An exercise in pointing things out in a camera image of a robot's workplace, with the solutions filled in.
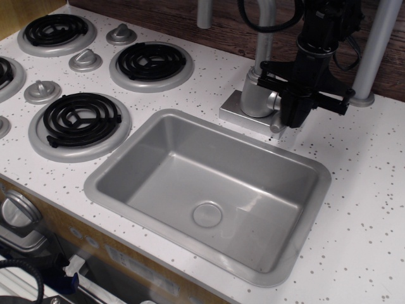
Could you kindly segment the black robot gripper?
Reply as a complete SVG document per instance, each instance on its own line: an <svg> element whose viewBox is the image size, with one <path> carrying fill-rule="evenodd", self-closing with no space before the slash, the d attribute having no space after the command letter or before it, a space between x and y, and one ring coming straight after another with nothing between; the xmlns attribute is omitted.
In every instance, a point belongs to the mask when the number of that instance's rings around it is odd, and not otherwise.
<svg viewBox="0 0 405 304"><path fill-rule="evenodd" d="M294 61L262 61L258 85L279 93L284 125L299 128L312 109L321 107L343 115L354 89L332 75L332 54L299 50Z"/></svg>

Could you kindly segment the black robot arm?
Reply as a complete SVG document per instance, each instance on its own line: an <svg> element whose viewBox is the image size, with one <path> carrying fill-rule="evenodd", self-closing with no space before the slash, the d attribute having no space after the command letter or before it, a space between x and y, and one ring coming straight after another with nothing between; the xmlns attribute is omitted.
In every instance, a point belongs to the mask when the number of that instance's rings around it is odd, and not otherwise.
<svg viewBox="0 0 405 304"><path fill-rule="evenodd" d="M364 18L360 1L301 1L303 27L294 61L262 61L258 84L278 93L281 122L300 127L312 109L345 114L355 95L352 87L332 75L330 61L340 42L352 42Z"/></svg>

